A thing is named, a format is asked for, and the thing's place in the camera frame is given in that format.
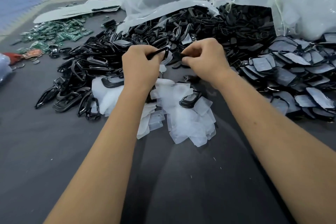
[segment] black table surface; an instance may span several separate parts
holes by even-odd
[[[40,13],[64,6],[45,7]],[[122,21],[126,13],[95,15],[85,27],[98,34],[105,15]],[[0,52],[14,52],[29,44],[10,43],[31,29],[28,21],[0,43]],[[75,47],[77,42],[65,42]],[[106,118],[89,122],[76,108],[56,113],[52,104],[34,105],[60,75],[62,59],[24,61],[0,85],[0,223],[39,224],[90,150]],[[168,69],[165,78],[178,81],[191,69]],[[292,222],[290,214],[253,157],[250,146],[218,91],[205,82],[213,101],[217,134],[197,148],[190,140],[175,145],[163,128],[137,141],[121,223],[272,223]],[[301,120],[300,126],[336,149],[335,124]]]

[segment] pile of black plastic parts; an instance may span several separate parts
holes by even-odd
[[[56,98],[53,106],[56,111],[64,112],[79,104],[78,116],[85,114],[89,120],[97,120],[99,112],[90,111],[93,101],[99,109],[90,89],[91,82],[104,75],[105,87],[123,85],[108,79],[123,78],[121,57],[131,45],[149,44],[169,49],[173,59],[168,65],[177,69],[186,67],[181,64],[180,53],[185,47],[195,40],[214,37],[223,45],[229,64],[260,92],[265,92],[281,112],[299,117],[303,111],[311,118],[333,120],[334,105],[318,89],[333,89],[332,48],[336,44],[324,44],[327,39],[315,43],[285,37],[276,39],[270,8],[227,5],[221,6],[219,11],[220,14],[213,17],[207,8],[195,6],[118,34],[114,20],[104,23],[106,30],[90,37],[83,45],[59,50],[66,60],[58,68],[62,76],[44,92],[35,108]],[[199,79],[185,78],[191,83]]]

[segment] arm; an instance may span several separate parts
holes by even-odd
[[[335,223],[336,153],[232,71],[215,39],[196,41],[183,53],[193,56],[183,62],[221,92],[296,221]]]
[[[95,143],[44,224],[119,223],[145,99],[163,55],[131,46],[123,55],[125,86]]]

